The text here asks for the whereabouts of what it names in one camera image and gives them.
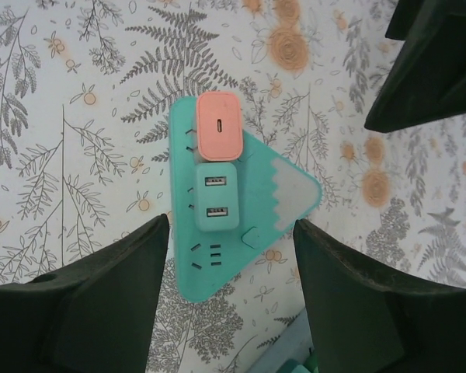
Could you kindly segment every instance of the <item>fern leaf pattern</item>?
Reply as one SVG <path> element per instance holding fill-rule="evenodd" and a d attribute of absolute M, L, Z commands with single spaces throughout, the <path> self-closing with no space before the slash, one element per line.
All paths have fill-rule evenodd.
<path fill-rule="evenodd" d="M 429 213 L 436 224 L 421 229 L 419 234 L 433 237 L 418 265 L 418 270 L 428 267 L 428 278 L 435 282 L 466 288 L 466 246 L 457 233 L 459 221 L 451 215 L 453 208 L 446 208 L 441 213 Z"/>
<path fill-rule="evenodd" d="M 285 325 L 285 327 L 288 327 L 288 326 L 291 325 L 291 323 L 293 323 L 295 321 L 296 318 L 297 318 L 297 315 L 287 316 L 287 317 L 275 317 L 274 321 L 281 322 L 282 324 Z M 277 336 L 269 338 L 268 340 L 265 340 L 264 342 L 258 344 L 257 348 L 259 349 L 259 348 L 263 348 L 263 347 L 266 347 L 266 346 L 271 346 L 271 345 L 275 344 L 275 342 L 277 342 L 280 337 L 281 337 L 281 335 L 278 334 Z"/>
<path fill-rule="evenodd" d="M 120 84 L 141 74 L 158 73 L 160 78 L 154 87 L 147 87 L 147 94 L 141 97 L 131 113 L 121 117 L 124 123 L 135 123 L 164 114 L 169 107 L 184 95 L 197 96 L 207 90 L 219 87 L 235 88 L 238 81 L 221 68 L 209 47 L 209 42 L 219 37 L 216 33 L 203 30 L 199 23 L 207 18 L 206 13 L 189 8 L 188 12 L 170 12 L 150 6 L 149 9 L 164 19 L 169 26 L 129 26 L 128 32 L 137 32 L 157 40 L 162 46 L 154 51 L 145 51 L 133 67 L 125 74 Z M 147 144 L 167 138 L 167 128 L 162 122 L 142 138 L 140 144 Z M 151 158 L 154 162 L 166 162 L 166 152 Z"/>

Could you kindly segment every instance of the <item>orange flower pattern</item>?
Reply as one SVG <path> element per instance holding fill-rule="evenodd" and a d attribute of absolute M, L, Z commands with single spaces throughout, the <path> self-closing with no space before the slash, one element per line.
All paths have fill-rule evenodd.
<path fill-rule="evenodd" d="M 342 152 L 342 158 L 351 162 L 356 159 L 356 152 L 352 143 L 345 141 L 340 145 L 340 151 Z"/>
<path fill-rule="evenodd" d="M 273 265 L 283 264 L 287 262 L 287 259 L 283 258 L 281 251 L 268 249 L 265 253 L 263 253 L 263 258 L 256 261 L 256 266 L 267 264 L 267 273 L 270 274 L 271 270 L 273 269 Z"/>
<path fill-rule="evenodd" d="M 390 180 L 386 173 L 370 169 L 363 177 L 363 197 L 371 207 L 383 207 L 390 198 Z"/>
<path fill-rule="evenodd" d="M 366 157 L 369 159 L 371 164 L 379 166 L 383 162 L 385 153 L 383 140 L 372 136 L 367 139 L 364 147 L 366 149 Z"/>
<path fill-rule="evenodd" d="M 261 13 L 263 10 L 263 0 L 243 0 L 243 7 L 248 9 L 253 15 Z"/>
<path fill-rule="evenodd" d="M 345 19 L 343 12 L 340 12 L 338 9 L 333 10 L 333 18 L 335 20 L 336 26 L 339 32 L 343 32 L 347 30 L 349 23 Z"/>
<path fill-rule="evenodd" d="M 296 24 L 301 17 L 301 6 L 298 0 L 275 0 L 274 10 L 279 20 L 288 26 Z"/>
<path fill-rule="evenodd" d="M 280 26 L 270 35 L 270 55 L 284 70 L 303 70 L 309 61 L 309 50 L 304 37 L 291 28 Z"/>

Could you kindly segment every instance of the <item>teal power strip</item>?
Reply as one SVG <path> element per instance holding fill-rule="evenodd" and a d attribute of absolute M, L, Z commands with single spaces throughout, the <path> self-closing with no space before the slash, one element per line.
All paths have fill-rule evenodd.
<path fill-rule="evenodd" d="M 195 97 L 178 99 L 169 114 L 176 278 L 190 302 L 206 301 L 299 218 L 321 203 L 319 182 L 247 132 L 238 174 L 240 224 L 223 232 L 196 227 L 193 187 Z"/>

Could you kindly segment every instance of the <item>usb port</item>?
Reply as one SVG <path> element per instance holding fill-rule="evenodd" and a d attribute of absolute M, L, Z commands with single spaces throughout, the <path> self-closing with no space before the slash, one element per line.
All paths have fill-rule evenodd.
<path fill-rule="evenodd" d="M 226 185 L 226 176 L 219 176 L 219 177 L 206 177 L 205 178 L 205 186 L 206 187 L 219 187 L 221 185 Z"/>
<path fill-rule="evenodd" d="M 207 209 L 207 217 L 208 218 L 217 218 L 220 216 L 228 216 L 228 208 L 227 207 L 219 207 L 219 208 L 208 208 Z"/>

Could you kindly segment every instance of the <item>white triangle part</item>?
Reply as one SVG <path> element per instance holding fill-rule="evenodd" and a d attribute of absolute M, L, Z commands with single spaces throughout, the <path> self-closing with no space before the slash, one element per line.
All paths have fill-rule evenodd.
<path fill-rule="evenodd" d="M 282 159 L 274 159 L 271 165 L 276 169 L 273 198 L 278 201 L 274 208 L 278 221 L 275 227 L 282 232 L 318 201 L 319 188 L 313 179 Z"/>

